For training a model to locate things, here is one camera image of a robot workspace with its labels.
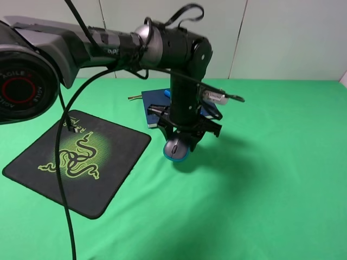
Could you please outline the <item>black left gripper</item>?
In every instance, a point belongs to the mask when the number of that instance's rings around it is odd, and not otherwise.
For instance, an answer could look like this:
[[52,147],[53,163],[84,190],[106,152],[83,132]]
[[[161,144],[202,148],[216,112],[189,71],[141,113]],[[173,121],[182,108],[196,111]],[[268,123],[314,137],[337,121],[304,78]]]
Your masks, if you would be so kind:
[[209,85],[185,75],[170,76],[169,105],[150,104],[147,112],[158,117],[157,128],[166,141],[175,133],[179,137],[190,138],[193,152],[205,133],[219,137],[222,126],[201,115],[201,108],[212,111],[212,106],[203,100],[203,93]]

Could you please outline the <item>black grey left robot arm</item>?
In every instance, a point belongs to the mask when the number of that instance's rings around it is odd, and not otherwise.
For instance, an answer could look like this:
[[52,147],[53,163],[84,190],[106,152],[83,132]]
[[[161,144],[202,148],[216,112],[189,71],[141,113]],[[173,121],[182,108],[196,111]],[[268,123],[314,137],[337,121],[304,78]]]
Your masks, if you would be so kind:
[[205,133],[219,136],[220,114],[205,93],[216,88],[202,82],[212,56],[209,40],[185,28],[146,21],[135,32],[54,23],[20,17],[1,23],[1,123],[40,116],[61,87],[70,88],[82,68],[105,67],[107,73],[155,70],[170,74],[169,106],[151,105],[167,140],[182,139],[193,150]]

